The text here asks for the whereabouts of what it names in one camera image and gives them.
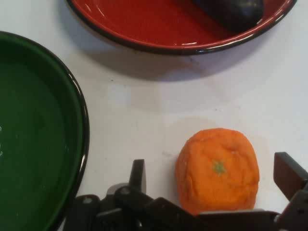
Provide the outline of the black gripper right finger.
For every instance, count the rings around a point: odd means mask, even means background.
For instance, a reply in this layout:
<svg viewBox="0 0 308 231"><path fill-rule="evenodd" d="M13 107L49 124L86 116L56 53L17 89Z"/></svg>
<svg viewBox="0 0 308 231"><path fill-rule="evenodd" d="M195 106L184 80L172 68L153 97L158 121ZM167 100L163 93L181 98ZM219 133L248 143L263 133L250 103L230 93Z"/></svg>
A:
<svg viewBox="0 0 308 231"><path fill-rule="evenodd" d="M285 231L308 229L308 172L288 153L274 155L273 178L289 203L278 216L276 223Z"/></svg>

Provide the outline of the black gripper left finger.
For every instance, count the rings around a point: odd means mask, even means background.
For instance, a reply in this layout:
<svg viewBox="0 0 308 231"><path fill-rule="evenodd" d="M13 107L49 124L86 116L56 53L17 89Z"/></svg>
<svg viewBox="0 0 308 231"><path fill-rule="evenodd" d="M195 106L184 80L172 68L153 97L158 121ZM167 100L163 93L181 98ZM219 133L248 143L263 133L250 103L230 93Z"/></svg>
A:
<svg viewBox="0 0 308 231"><path fill-rule="evenodd" d="M128 183L114 185L103 198L78 196L69 211L66 231L193 231L200 221L164 198L146 193L145 161L133 161Z"/></svg>

